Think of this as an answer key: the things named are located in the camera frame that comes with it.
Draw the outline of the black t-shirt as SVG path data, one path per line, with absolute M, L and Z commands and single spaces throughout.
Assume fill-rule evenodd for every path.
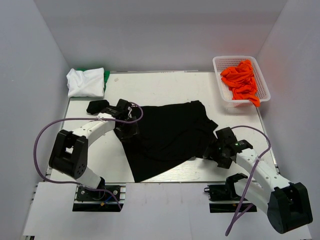
M 138 122 L 116 123 L 136 183 L 162 174 L 191 158 L 202 158 L 218 124 L 198 100 L 163 106 L 133 107 Z

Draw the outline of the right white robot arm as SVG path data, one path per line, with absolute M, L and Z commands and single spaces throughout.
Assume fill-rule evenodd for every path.
M 227 177 L 224 184 L 204 188 L 210 201 L 216 204 L 238 202 L 226 236 L 235 222 L 252 207 L 264 212 L 279 234 L 313 222 L 307 188 L 281 176 L 263 160 L 263 156 L 264 153 L 257 154 L 247 140 L 238 140 L 231 127 L 216 131 L 203 155 L 204 159 L 215 161 L 219 168 L 229 169 L 235 163 L 248 173 L 236 173 Z

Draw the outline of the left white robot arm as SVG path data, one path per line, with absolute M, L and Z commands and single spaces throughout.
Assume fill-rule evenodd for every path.
M 137 122 L 132 116 L 134 103 L 120 99 L 116 106 L 103 109 L 96 120 L 72 130 L 58 132 L 49 158 L 49 166 L 88 187 L 88 193 L 99 200 L 105 196 L 106 187 L 102 177 L 88 167 L 88 150 L 96 140 L 110 131 L 121 142 L 126 142 L 139 133 Z

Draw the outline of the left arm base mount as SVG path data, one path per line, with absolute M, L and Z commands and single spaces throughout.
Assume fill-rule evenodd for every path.
M 104 187 L 116 197 L 119 205 L 123 207 L 125 203 L 126 186 L 124 184 L 107 184 Z M 85 189 L 83 186 L 79 186 L 75 191 L 72 211 L 91 213 L 119 213 L 121 209 L 109 192 L 91 191 Z

